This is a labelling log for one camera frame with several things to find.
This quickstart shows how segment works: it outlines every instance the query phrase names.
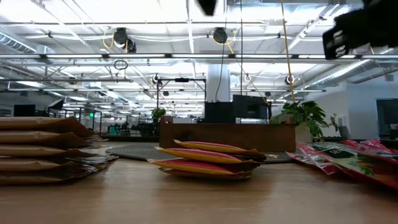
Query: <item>table surface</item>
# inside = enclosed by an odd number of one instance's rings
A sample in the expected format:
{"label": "table surface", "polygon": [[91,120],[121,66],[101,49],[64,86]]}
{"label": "table surface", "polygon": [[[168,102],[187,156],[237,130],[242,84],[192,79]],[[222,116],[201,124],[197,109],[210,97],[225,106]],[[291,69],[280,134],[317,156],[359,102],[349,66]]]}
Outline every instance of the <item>table surface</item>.
{"label": "table surface", "polygon": [[73,184],[1,187],[1,223],[396,223],[398,195],[300,164],[217,182],[118,159]]}

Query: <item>office desk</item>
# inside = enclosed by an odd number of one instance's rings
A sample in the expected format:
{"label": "office desk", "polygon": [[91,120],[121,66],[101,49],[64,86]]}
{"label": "office desk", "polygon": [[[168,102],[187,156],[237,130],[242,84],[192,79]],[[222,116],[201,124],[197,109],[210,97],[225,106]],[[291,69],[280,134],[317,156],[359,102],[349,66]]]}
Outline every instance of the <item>office desk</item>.
{"label": "office desk", "polygon": [[206,182],[119,159],[68,185],[0,188],[1,223],[395,223],[398,196],[298,164]]}

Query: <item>stack of snack bags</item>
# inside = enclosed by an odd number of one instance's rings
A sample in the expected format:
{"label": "stack of snack bags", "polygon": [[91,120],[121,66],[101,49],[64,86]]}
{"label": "stack of snack bags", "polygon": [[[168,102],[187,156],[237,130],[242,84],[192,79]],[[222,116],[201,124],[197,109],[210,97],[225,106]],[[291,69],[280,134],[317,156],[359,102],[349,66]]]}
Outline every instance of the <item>stack of snack bags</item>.
{"label": "stack of snack bags", "polygon": [[239,147],[207,142],[180,142],[186,148],[158,150],[179,157],[168,160],[148,160],[161,166],[160,171],[186,177],[242,180],[250,178],[254,168],[264,163],[267,157],[255,149],[245,150]]}
{"label": "stack of snack bags", "polygon": [[88,176],[114,156],[80,149],[100,137],[75,118],[0,118],[0,185],[61,182]]}
{"label": "stack of snack bags", "polygon": [[343,144],[298,142],[297,145],[301,151],[308,151],[310,155],[324,159],[324,164],[330,166],[329,169],[339,169],[362,182],[378,182],[398,189],[398,153],[384,147],[378,140],[362,143],[347,140],[343,141]]}

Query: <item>green plant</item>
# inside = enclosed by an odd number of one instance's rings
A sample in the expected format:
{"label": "green plant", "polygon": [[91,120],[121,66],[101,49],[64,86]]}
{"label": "green plant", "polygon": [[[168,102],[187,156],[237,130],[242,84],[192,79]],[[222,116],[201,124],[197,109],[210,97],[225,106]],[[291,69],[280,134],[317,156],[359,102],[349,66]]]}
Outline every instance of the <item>green plant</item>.
{"label": "green plant", "polygon": [[303,124],[308,127],[311,135],[315,139],[323,138],[321,128],[329,128],[330,126],[334,126],[335,131],[338,130],[338,126],[335,122],[336,114],[331,116],[330,123],[327,123],[324,120],[326,116],[325,112],[314,101],[308,101],[301,104],[300,101],[292,104],[286,103],[280,115],[273,118],[272,123],[279,123],[280,116],[285,114],[293,115],[296,126]]}
{"label": "green plant", "polygon": [[166,110],[163,108],[153,109],[152,110],[152,119],[158,121],[165,114],[166,114]]}

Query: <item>black doormat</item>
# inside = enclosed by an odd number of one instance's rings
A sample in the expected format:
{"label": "black doormat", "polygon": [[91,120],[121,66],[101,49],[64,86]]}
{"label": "black doormat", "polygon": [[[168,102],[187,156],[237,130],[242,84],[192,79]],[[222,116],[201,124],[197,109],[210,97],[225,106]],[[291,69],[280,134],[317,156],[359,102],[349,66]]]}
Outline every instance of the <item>black doormat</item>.
{"label": "black doormat", "polygon": [[[119,156],[126,159],[137,159],[146,161],[147,159],[175,159],[175,156],[168,155],[163,152],[159,152],[154,146],[140,144],[140,145],[130,145],[123,147],[116,147],[113,149],[108,149],[106,151],[115,156]],[[287,156],[284,152],[266,152],[268,155],[266,163],[284,163],[292,162],[293,160]]]}

